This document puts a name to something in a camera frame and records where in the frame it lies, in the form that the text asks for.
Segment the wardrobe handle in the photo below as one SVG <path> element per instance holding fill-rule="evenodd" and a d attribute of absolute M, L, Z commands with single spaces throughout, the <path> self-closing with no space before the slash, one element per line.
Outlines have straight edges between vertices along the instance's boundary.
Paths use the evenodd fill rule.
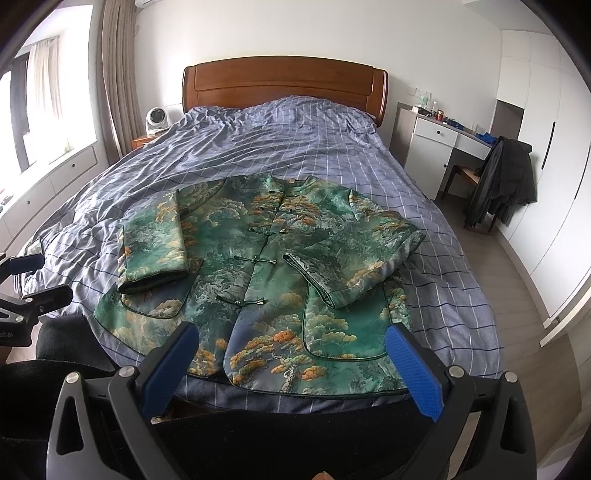
<path fill-rule="evenodd" d="M 552 122 L 552 131 L 550 132 L 550 140 L 548 140 L 548 148 L 546 148 L 546 155 L 544 157 L 544 161 L 542 162 L 542 170 L 544 170 L 544 165 L 546 165 L 546 160 L 548 160 L 548 153 L 550 153 L 550 145 L 552 144 L 552 137 L 554 137 L 554 128 L 556 128 L 556 122 Z"/>
<path fill-rule="evenodd" d="M 581 189 L 581 184 L 583 183 L 585 172 L 587 172 L 587 165 L 589 163 L 589 153 L 591 153 L 591 143 L 589 144 L 589 149 L 587 150 L 587 160 L 585 161 L 585 168 L 583 169 L 583 174 L 581 175 L 581 180 L 579 181 L 579 186 L 577 187 L 577 193 L 574 194 L 575 200 L 577 199 L 577 195 L 579 194 L 579 190 Z"/>

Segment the wooden nightstand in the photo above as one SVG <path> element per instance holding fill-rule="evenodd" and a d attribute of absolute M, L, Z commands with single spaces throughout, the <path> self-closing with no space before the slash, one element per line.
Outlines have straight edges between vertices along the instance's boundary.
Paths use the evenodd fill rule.
<path fill-rule="evenodd" d="M 162 134 L 165 134 L 167 131 L 168 131 L 168 128 L 166 130 L 162 130 L 162 131 L 158 132 L 157 134 L 142 135 L 141 137 L 138 137 L 135 140 L 131 141 L 131 148 L 133 148 L 135 150 L 136 148 L 141 147 L 145 143 L 150 143 L 154 138 L 159 137 Z"/>

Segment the bedspread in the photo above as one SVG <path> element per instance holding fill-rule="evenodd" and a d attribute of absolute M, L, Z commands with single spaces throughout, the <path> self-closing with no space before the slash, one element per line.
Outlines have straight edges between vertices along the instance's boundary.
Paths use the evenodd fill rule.
<path fill-rule="evenodd" d="M 368 114 L 328 100 L 289 97 L 247 109 L 198 107 L 170 130 L 92 180 L 38 230 L 43 269 L 15 281 L 29 294 L 63 283 L 74 301 L 62 313 L 82 313 L 119 364 L 142 356 L 102 329 L 92 316 L 117 281 L 117 240 L 132 218 L 160 192 L 201 181 L 271 171 L 275 177 L 309 175 L 350 187 L 396 210 L 426 239 L 400 268 L 412 330 L 447 364 L 471 375 L 496 377 L 501 350 L 492 310 L 455 234 L 392 158 Z M 301 399 L 264 395 L 224 382 L 185 377 L 177 394 L 229 408 L 335 411 L 389 401 Z"/>

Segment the white wardrobe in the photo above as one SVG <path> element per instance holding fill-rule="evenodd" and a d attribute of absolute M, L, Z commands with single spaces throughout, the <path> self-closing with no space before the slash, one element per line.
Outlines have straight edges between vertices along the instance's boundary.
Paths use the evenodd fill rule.
<path fill-rule="evenodd" d="M 498 98 L 525 109 L 538 193 L 499 228 L 553 319 L 591 274 L 591 93 L 552 35 L 503 31 Z"/>

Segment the wooden floor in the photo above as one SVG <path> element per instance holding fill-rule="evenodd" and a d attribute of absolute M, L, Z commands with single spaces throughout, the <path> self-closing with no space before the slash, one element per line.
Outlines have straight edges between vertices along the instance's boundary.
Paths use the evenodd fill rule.
<path fill-rule="evenodd" d="M 519 376 L 534 430 L 538 461 L 581 409 L 579 376 L 567 335 L 540 348 L 542 320 L 513 263 L 495 239 L 463 229 L 463 199 L 438 200 L 493 311 L 504 348 L 504 368 Z M 471 414 L 450 462 L 457 471 L 476 428 Z"/>

